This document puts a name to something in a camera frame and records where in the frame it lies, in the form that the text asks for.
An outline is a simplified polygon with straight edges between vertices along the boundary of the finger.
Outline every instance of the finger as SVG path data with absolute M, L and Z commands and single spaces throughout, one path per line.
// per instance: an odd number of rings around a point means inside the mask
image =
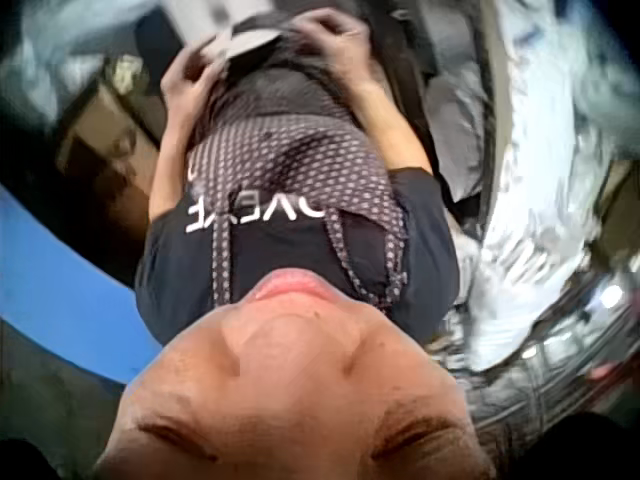
M 213 84 L 222 78 L 226 66 L 226 62 L 216 62 L 207 66 L 196 83 L 197 87 L 204 91 L 210 90 Z
M 198 64 L 201 62 L 200 51 L 209 43 L 215 39 L 216 35 L 210 35 L 204 40 L 184 47 L 176 58 L 173 59 L 171 65 L 164 74 L 163 79 L 166 77 L 167 81 L 182 79 L 184 77 L 187 67 L 192 64 Z
M 313 20 L 296 17 L 291 25 L 322 51 L 326 51 L 336 40 L 333 33 Z
M 217 36 L 218 36 L 217 33 L 215 33 L 213 35 L 208 35 L 206 38 L 203 38 L 198 43 L 195 43 L 193 46 L 191 46 L 189 48 L 191 48 L 193 53 L 199 53 L 200 50 L 202 50 L 204 47 L 206 47 L 211 42 L 213 42 L 216 39 Z
M 357 18 L 334 8 L 319 8 L 300 15 L 303 20 L 310 20 L 326 25 L 335 33 L 364 32 L 367 25 Z

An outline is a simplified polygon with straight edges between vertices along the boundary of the person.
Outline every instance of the person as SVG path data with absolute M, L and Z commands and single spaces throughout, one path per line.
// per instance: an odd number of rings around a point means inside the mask
M 464 393 L 420 345 L 457 293 L 429 160 L 361 21 L 291 26 L 235 83 L 195 68 L 198 49 L 163 80 L 137 296 L 168 344 L 127 386 L 96 475 L 488 478 Z M 299 60 L 309 45 L 333 80 Z
M 295 267 L 426 344 L 459 282 L 429 159 L 373 78 L 363 22 L 317 10 L 284 28 L 249 68 L 204 68 L 196 46 L 166 72 L 140 314 L 166 344 Z

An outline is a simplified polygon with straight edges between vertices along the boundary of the nose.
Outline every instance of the nose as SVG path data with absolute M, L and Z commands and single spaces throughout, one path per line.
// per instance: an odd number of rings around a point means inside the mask
M 344 376 L 355 351 L 345 341 L 349 334 L 340 338 L 331 319 L 313 315 L 251 318 L 230 324 L 226 336 L 237 359 L 240 396 L 271 412 L 315 403 Z
M 237 348 L 241 374 L 280 379 L 304 374 L 322 364 L 340 368 L 350 352 L 334 332 L 315 319 L 286 315 L 262 322 Z

